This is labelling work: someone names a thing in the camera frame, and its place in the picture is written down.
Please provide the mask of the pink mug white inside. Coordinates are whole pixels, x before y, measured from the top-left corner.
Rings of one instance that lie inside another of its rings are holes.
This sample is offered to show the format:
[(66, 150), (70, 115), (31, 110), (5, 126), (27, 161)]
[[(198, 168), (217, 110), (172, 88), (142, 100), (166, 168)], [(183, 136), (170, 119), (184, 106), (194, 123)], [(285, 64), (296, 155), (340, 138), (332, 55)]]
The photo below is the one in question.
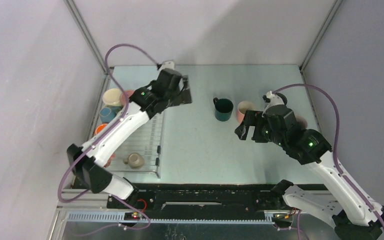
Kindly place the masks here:
[(245, 117), (245, 114), (248, 110), (250, 111), (254, 111), (256, 109), (256, 106), (254, 103), (250, 102), (250, 101), (241, 101), (238, 105), (237, 105), (237, 109), (236, 109), (236, 120), (237, 122), (240, 124), (244, 117)]

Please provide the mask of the dark teal mug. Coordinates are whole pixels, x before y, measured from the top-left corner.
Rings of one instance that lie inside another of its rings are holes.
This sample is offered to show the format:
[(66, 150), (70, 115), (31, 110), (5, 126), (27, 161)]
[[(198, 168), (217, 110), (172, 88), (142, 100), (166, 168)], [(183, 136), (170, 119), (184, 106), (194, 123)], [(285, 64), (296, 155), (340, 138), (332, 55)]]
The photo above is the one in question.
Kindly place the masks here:
[(213, 98), (214, 116), (220, 122), (226, 122), (231, 118), (234, 104), (227, 98)]

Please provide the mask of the lilac mug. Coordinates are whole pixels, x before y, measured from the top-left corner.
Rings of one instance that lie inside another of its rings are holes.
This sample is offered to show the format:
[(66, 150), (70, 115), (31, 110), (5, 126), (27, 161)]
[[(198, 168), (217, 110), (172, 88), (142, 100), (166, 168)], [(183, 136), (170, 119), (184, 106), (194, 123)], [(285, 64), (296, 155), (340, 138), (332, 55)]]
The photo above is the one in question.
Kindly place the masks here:
[(295, 118), (301, 129), (305, 130), (308, 128), (308, 121), (303, 116), (295, 115)]

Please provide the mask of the pink patterned mug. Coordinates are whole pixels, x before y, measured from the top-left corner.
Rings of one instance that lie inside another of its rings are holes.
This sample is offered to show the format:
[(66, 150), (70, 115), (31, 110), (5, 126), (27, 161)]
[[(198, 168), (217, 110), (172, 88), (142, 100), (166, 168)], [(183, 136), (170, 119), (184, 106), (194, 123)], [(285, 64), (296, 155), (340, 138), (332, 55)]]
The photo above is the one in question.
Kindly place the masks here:
[(135, 91), (132, 89), (125, 90), (124, 92), (121, 93), (119, 97), (120, 104), (122, 106), (125, 106), (129, 102), (130, 96), (134, 93)]

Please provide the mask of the small beige cup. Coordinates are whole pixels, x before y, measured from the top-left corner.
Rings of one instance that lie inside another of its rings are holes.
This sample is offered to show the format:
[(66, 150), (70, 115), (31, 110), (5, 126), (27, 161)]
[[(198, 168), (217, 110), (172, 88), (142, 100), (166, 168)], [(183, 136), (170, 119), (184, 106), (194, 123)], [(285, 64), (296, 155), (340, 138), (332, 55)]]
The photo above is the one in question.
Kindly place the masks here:
[(145, 165), (145, 159), (141, 154), (133, 152), (123, 159), (123, 163), (131, 169), (140, 169)]

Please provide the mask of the dark grey mug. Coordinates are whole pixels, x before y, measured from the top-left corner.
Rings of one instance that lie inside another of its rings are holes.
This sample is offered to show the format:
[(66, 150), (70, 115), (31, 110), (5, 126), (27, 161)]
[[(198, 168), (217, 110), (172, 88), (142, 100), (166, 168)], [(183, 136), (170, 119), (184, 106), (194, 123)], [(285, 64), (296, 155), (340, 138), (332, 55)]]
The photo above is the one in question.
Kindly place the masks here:
[(287, 105), (288, 100), (282, 93), (273, 93), (272, 98), (270, 99), (270, 104), (273, 106), (277, 105)]

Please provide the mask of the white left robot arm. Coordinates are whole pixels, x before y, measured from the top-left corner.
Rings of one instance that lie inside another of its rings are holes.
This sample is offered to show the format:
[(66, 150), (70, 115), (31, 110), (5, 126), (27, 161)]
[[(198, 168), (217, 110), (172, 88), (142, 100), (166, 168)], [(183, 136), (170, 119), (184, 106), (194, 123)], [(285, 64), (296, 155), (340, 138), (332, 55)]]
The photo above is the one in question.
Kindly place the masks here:
[(164, 68), (148, 85), (140, 87), (129, 97), (126, 106), (97, 135), (67, 148), (70, 171), (88, 190), (118, 197), (125, 208), (133, 208), (138, 202), (136, 188), (124, 177), (105, 169), (111, 155), (142, 125), (169, 107), (192, 103), (187, 75)]

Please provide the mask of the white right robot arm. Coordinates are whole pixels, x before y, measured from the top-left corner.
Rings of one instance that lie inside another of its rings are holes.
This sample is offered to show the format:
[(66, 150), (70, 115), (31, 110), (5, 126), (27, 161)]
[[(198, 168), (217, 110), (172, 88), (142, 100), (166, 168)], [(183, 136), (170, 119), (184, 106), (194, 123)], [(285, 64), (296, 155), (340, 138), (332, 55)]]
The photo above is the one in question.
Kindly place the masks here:
[(332, 146), (320, 132), (303, 128), (283, 104), (266, 111), (248, 110), (234, 132), (245, 140), (250, 127), (254, 127), (254, 142), (281, 147), (316, 174), (334, 197), (324, 199), (284, 179), (272, 188), (270, 201), (275, 208), (303, 210), (332, 227), (342, 240), (376, 240), (384, 234), (384, 205), (374, 201), (334, 160)]

